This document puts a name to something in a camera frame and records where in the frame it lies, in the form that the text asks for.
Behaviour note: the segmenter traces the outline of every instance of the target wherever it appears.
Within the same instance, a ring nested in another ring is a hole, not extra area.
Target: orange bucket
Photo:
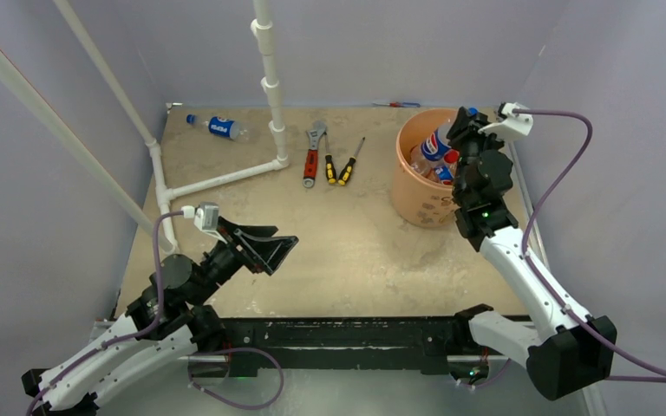
[[[440,124],[448,118],[454,120],[455,113],[447,108],[423,111],[407,120],[397,134],[392,205],[404,219],[420,227],[434,228],[451,223],[457,207],[453,202],[453,187],[420,176],[409,167],[409,155]]]

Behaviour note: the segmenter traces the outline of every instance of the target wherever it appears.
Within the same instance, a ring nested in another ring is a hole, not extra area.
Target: robotic arm
[[[460,153],[453,187],[458,230],[509,283],[535,328],[512,322],[486,305],[465,312],[474,342],[526,368],[538,391],[555,400],[608,377],[613,359],[613,353],[575,323],[566,309],[611,342],[616,341],[617,330],[606,316],[593,318],[529,250],[540,274],[565,298],[561,308],[521,253],[523,232],[503,199],[513,186],[513,163],[499,152],[506,141],[525,137],[532,128],[532,117],[514,113],[515,108],[521,106],[502,104],[499,120],[489,123],[485,114],[462,107],[447,137]]]
[[[42,397],[42,405],[33,415],[93,415],[126,387],[169,362],[196,351],[218,350],[225,329],[205,301],[241,267],[252,273],[273,274],[297,244],[297,237],[273,237],[277,232],[274,226],[236,225],[221,217],[215,204],[187,207],[183,212],[218,243],[204,253],[200,264],[179,254],[162,261],[160,325],[144,336],[131,338],[148,328],[160,311],[160,288],[152,274],[152,284],[100,337],[61,365],[31,369],[22,376],[24,391]],[[126,335],[128,340],[105,347],[107,341]],[[96,349],[101,351],[85,359]],[[54,386],[49,384],[70,366],[75,368]]]

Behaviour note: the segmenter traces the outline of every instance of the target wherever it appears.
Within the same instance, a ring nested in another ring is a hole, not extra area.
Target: adjustable wrench
[[[315,175],[317,174],[317,143],[326,134],[328,129],[325,123],[318,120],[312,125],[312,129],[307,131],[310,139],[310,149],[305,159],[305,170],[303,172],[303,186],[311,188],[315,184]]]

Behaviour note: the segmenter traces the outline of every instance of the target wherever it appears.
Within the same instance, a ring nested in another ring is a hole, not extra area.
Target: yellow screwdriver handle
[[[333,157],[329,154],[325,155],[325,176],[329,184],[336,183],[336,168],[333,166]]]
[[[338,184],[340,186],[346,186],[346,183],[351,179],[351,174],[354,171],[354,165],[356,164],[356,158],[349,159],[349,163],[341,171],[341,176],[338,177]]]

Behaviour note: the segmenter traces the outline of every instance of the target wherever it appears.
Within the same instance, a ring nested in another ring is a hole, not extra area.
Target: gray wall
[[[666,367],[666,2],[573,1],[519,99],[582,112],[595,139],[539,222],[558,280]],[[578,150],[579,122],[535,120],[518,144],[537,198]],[[615,360],[614,374],[645,374]],[[612,415],[665,414],[666,385],[602,383]]]
[[[54,4],[0,1],[0,46],[143,201],[147,150]],[[158,133],[163,100],[141,71],[122,81]],[[110,312],[135,227],[0,82],[0,414],[23,414],[19,376],[67,359]]]
[[[168,100],[266,104],[251,0],[116,2]],[[285,105],[480,105],[514,97],[567,3],[273,1]]]

